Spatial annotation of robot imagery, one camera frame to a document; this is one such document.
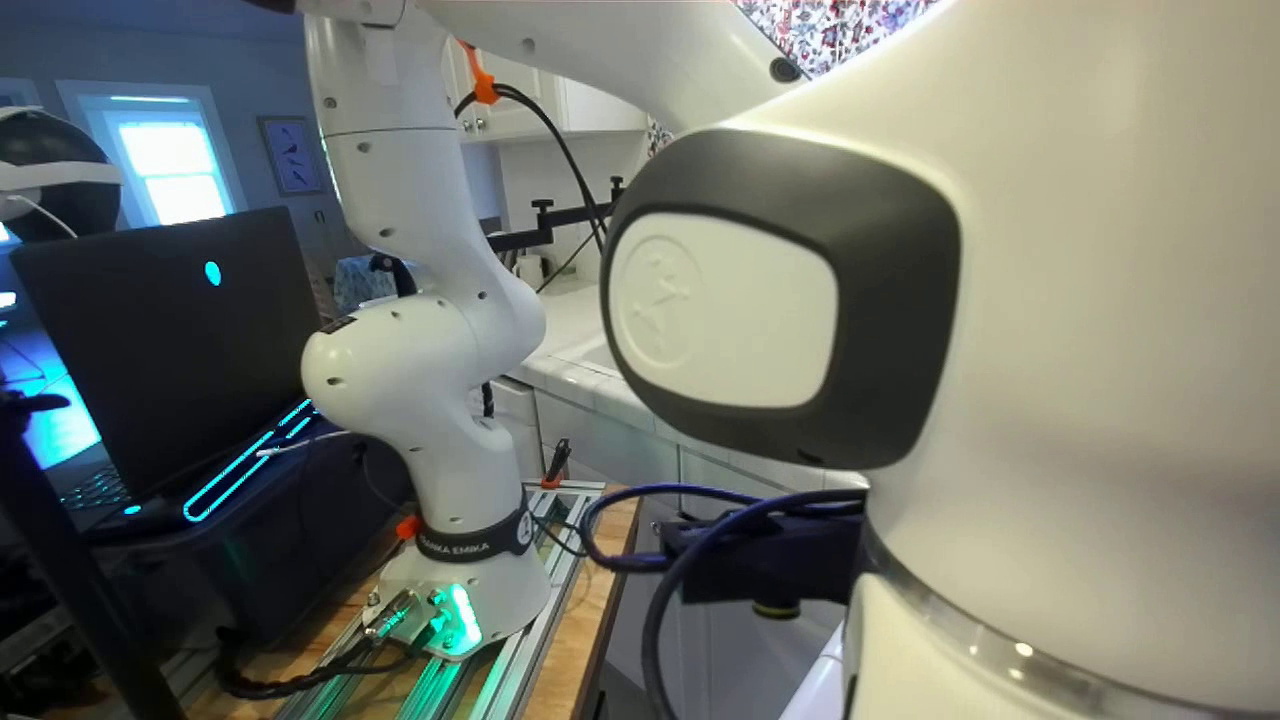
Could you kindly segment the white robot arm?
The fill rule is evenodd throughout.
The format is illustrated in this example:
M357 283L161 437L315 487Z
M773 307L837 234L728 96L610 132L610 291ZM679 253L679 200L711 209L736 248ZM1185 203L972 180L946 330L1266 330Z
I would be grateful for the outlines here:
M656 121L603 338L799 467L728 541L837 597L841 720L1280 720L1280 0L938 0L828 71L746 0L291 9L344 222L413 270L302 385L406 464L413 585L486 636L549 593L475 414L545 312L467 209L473 50Z

